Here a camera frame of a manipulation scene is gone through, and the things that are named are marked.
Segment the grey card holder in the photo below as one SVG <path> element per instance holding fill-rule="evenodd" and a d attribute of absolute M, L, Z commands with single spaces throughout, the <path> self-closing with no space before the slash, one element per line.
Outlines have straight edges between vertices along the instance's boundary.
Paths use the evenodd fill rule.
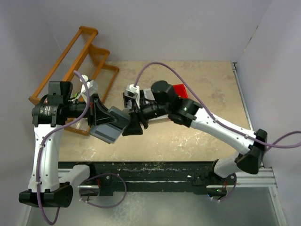
<path fill-rule="evenodd" d="M 126 109 L 120 110 L 115 106 L 109 109 L 109 113 L 113 114 L 117 118 L 117 121 L 92 126 L 90 135 L 108 144 L 114 144 L 129 124 L 130 116 Z"/>

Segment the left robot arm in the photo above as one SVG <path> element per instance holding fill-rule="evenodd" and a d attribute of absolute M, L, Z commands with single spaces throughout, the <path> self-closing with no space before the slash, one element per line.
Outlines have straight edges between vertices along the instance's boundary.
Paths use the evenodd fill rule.
<path fill-rule="evenodd" d="M 91 185 L 97 173 L 87 165 L 79 165 L 65 177 L 58 176 L 58 162 L 62 131 L 69 127 L 69 118 L 78 122 L 86 118 L 90 127 L 115 121 L 101 102 L 94 80 L 82 85 L 80 96 L 72 99 L 70 81 L 51 81 L 45 94 L 32 110 L 35 133 L 35 154 L 32 176 L 27 190 L 18 196 L 20 203 L 32 207 L 69 207 L 73 197 L 73 182 L 81 179 Z"/>

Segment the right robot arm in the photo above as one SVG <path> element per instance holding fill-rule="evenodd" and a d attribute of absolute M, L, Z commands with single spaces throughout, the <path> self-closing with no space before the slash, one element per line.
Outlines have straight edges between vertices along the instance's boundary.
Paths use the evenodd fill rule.
<path fill-rule="evenodd" d="M 213 162 L 209 179 L 220 184 L 231 174 L 245 172 L 257 174 L 266 150 L 262 142 L 267 132 L 259 129 L 254 132 L 239 127 L 227 120 L 208 112 L 204 105 L 177 95 L 173 85 L 166 81 L 157 81 L 151 88 L 152 99 L 134 84 L 128 85 L 123 93 L 124 105 L 130 115 L 130 124 L 124 130 L 124 136 L 141 135 L 148 128 L 149 120 L 163 115 L 178 125 L 203 131 L 236 150 L 228 158 Z"/>

